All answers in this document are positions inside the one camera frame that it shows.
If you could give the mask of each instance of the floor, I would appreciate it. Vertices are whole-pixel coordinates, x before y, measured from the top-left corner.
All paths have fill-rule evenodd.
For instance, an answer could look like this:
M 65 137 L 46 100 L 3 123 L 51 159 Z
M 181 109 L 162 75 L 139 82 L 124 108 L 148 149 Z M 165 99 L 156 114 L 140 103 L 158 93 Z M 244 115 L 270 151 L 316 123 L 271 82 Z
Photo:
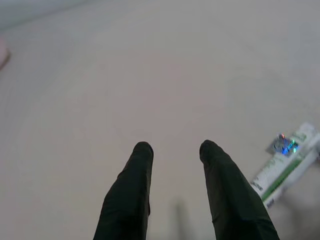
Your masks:
M 199 147 L 248 180 L 279 132 L 320 129 L 318 0 L 96 1 L 2 32 L 0 232 L 92 239 L 136 142 L 153 146 L 149 240 L 214 239 Z M 320 231 L 320 165 L 269 211 L 282 240 Z

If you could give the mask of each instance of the green stripe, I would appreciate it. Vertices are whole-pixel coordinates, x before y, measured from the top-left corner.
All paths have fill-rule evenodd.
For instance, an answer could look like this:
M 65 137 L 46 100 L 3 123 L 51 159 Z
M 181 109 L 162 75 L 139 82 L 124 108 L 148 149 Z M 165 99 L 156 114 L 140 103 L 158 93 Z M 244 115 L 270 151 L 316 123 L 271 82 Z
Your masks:
M 273 184 L 265 191 L 261 199 L 264 202 L 276 189 L 287 179 L 290 173 L 295 170 L 298 165 L 302 162 L 303 157 L 298 156 L 295 158 L 292 163 L 282 172 L 282 174 L 273 182 Z

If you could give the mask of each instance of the pink object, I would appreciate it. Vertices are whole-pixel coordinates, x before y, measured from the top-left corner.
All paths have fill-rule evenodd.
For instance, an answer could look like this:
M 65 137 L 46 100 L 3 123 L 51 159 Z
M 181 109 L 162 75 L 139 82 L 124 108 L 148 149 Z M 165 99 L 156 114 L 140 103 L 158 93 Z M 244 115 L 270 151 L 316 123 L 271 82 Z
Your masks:
M 0 38 L 0 70 L 6 65 L 10 58 L 10 52 L 5 41 Z

